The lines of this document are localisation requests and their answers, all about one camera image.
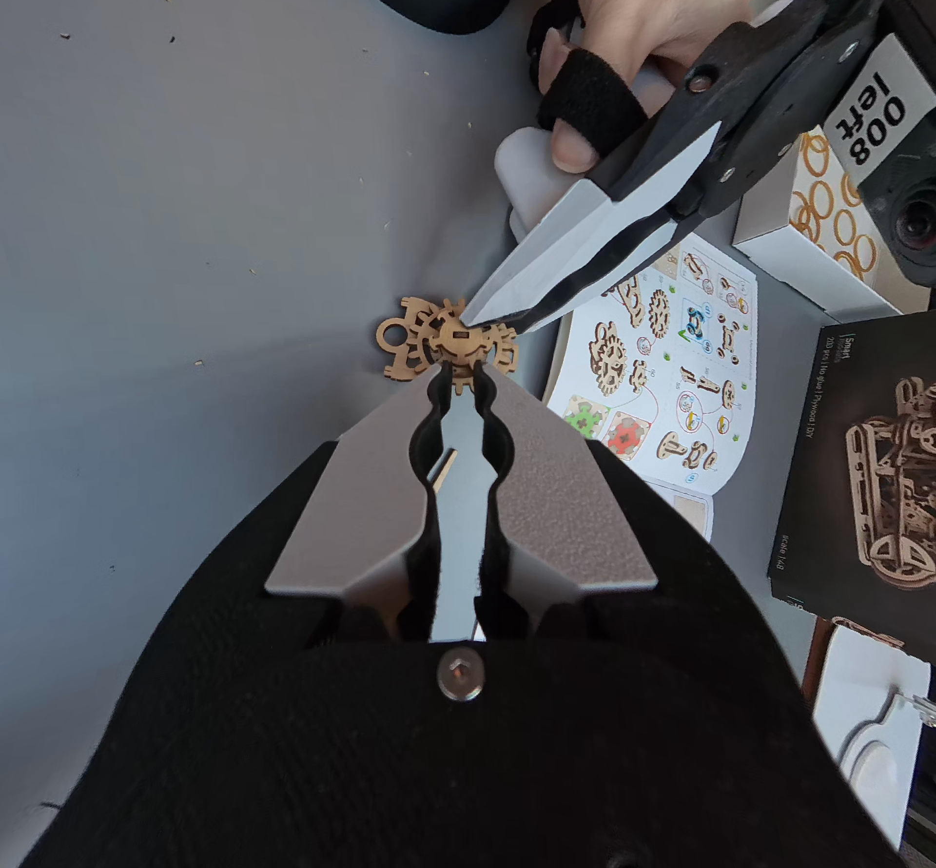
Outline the wooden gear assembly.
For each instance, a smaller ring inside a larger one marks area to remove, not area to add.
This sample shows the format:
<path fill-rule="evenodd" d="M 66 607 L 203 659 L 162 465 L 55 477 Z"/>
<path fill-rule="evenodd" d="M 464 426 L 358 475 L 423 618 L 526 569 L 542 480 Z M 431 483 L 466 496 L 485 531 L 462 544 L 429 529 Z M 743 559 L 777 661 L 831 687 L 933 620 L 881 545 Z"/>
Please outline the wooden gear assembly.
<path fill-rule="evenodd" d="M 438 361 L 432 356 L 428 346 L 430 326 L 440 316 L 455 316 L 462 322 L 465 307 L 464 299 L 457 302 L 445 299 L 437 304 L 415 296 L 403 297 L 402 315 L 384 320 L 375 334 L 381 350 L 392 356 L 391 363 L 385 367 L 385 377 L 394 382 L 406 383 L 413 381 L 431 366 L 442 362 L 449 363 Z M 520 354 L 515 330 L 506 324 L 473 327 L 483 328 L 493 337 L 493 348 L 487 359 L 479 362 L 487 363 L 504 374 L 514 373 L 518 368 Z M 461 395 L 465 388 L 474 390 L 474 366 L 464 369 L 453 368 L 451 365 L 455 394 Z"/>

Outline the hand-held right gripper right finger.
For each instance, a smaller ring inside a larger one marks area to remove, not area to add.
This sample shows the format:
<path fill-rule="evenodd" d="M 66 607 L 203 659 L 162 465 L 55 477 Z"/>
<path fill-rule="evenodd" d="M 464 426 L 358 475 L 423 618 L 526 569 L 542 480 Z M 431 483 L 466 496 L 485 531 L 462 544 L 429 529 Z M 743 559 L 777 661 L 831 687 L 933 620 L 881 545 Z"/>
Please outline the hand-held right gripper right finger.
<path fill-rule="evenodd" d="M 487 492 L 475 616 L 486 640 L 531 636 L 546 614 L 658 577 L 587 441 L 487 363 L 474 366 Z"/>

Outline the small notched wooden disc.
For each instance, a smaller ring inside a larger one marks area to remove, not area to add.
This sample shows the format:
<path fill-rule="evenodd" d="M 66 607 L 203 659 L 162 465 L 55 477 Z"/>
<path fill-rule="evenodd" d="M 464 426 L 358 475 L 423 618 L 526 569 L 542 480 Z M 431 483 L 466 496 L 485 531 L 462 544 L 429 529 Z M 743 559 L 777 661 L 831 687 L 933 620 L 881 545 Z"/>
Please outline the small notched wooden disc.
<path fill-rule="evenodd" d="M 467 327 L 455 316 L 440 316 L 430 326 L 428 346 L 438 361 L 447 361 L 453 368 L 471 369 L 474 363 L 485 361 L 493 348 L 493 337 L 480 327 Z"/>

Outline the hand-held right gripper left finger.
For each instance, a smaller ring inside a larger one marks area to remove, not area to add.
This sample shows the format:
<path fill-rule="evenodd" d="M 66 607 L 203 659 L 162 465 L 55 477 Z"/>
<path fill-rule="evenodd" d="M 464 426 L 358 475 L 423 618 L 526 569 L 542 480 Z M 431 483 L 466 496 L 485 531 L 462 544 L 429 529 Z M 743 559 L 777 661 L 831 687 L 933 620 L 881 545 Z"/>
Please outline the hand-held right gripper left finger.
<path fill-rule="evenodd" d="M 429 638 L 441 563 L 429 473 L 452 381 L 451 363 L 432 365 L 338 439 L 267 593 L 334 599 L 374 611 L 393 637 Z"/>

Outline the white plastic base plate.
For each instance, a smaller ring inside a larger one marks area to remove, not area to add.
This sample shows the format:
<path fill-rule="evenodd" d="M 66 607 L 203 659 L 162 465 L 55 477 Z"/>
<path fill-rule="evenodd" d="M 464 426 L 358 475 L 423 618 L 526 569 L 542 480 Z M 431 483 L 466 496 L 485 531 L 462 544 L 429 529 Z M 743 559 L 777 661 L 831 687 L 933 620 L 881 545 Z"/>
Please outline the white plastic base plate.
<path fill-rule="evenodd" d="M 899 850 L 925 724 L 930 664 L 851 628 L 835 626 L 813 721 L 848 788 Z"/>

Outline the assembly instruction booklet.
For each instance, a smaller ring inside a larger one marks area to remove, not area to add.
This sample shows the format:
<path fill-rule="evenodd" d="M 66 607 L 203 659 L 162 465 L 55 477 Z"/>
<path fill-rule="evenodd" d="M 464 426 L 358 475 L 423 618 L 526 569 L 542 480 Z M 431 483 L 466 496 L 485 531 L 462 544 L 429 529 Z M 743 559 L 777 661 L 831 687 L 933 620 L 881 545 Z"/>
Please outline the assembly instruction booklet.
<path fill-rule="evenodd" d="M 543 402 L 710 540 L 755 414 L 755 275 L 696 234 L 561 320 Z"/>

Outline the black model kit box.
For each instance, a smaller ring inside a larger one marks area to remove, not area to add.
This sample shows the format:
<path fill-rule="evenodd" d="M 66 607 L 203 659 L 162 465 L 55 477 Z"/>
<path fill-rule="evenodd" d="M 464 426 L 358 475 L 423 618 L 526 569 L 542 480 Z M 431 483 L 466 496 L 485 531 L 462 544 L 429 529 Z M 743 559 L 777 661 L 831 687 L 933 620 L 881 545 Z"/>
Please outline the black model kit box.
<path fill-rule="evenodd" d="M 933 311 L 822 329 L 768 577 L 934 664 Z"/>

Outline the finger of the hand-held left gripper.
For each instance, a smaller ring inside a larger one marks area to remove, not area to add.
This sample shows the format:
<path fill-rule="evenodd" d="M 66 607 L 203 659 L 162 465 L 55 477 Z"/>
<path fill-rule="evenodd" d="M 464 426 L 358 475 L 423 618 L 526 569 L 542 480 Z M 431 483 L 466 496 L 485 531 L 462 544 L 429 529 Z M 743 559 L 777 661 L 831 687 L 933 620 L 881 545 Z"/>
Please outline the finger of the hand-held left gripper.
<path fill-rule="evenodd" d="M 671 242 L 676 228 L 667 207 L 638 219 L 562 278 L 531 309 L 504 315 L 504 323 L 519 334 L 532 333 L 591 301 L 652 263 Z"/>
<path fill-rule="evenodd" d="M 495 154 L 495 171 L 512 205 L 510 226 L 518 244 L 466 305 L 462 323 L 496 324 L 504 315 L 531 309 L 617 233 L 665 207 L 705 160 L 720 127 L 716 121 L 620 201 L 591 178 L 554 167 L 547 131 L 524 127 L 506 137 Z M 691 234 L 676 222 L 671 242 L 648 266 Z"/>

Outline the grey desk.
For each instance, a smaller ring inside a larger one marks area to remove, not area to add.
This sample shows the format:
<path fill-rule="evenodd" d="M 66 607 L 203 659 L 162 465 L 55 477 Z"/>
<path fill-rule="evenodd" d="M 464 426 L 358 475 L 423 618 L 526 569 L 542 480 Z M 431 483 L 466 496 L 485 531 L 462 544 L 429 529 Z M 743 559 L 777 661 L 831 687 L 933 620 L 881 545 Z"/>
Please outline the grey desk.
<path fill-rule="evenodd" d="M 900 866 L 758 606 L 588 441 L 663 573 L 447 645 L 265 584 L 403 386 L 364 327 L 507 255 L 532 8 L 2 0 L 2 858 Z"/>

